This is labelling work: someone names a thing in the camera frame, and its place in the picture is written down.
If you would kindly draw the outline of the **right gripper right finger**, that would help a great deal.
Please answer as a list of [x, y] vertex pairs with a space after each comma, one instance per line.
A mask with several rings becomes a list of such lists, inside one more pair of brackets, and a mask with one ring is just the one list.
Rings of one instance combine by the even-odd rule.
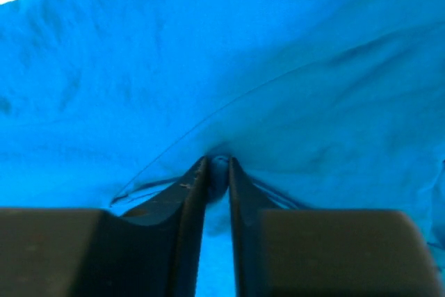
[[270, 235], [280, 208], [259, 190], [238, 160], [229, 160], [229, 202], [237, 296], [280, 296], [280, 245]]

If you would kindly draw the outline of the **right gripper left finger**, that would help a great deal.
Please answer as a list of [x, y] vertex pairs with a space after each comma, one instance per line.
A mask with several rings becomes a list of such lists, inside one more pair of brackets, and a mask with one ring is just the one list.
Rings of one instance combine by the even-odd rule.
[[209, 159], [202, 157], [174, 184], [122, 214], [143, 232], [139, 296], [195, 295], [208, 186]]

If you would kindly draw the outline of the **blue t shirt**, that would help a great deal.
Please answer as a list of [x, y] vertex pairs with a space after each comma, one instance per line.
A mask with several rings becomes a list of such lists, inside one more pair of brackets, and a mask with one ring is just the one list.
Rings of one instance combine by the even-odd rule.
[[202, 157], [194, 296], [237, 296], [232, 157], [280, 296], [443, 296], [444, 0], [1, 6], [2, 296], [139, 296], [122, 214]]

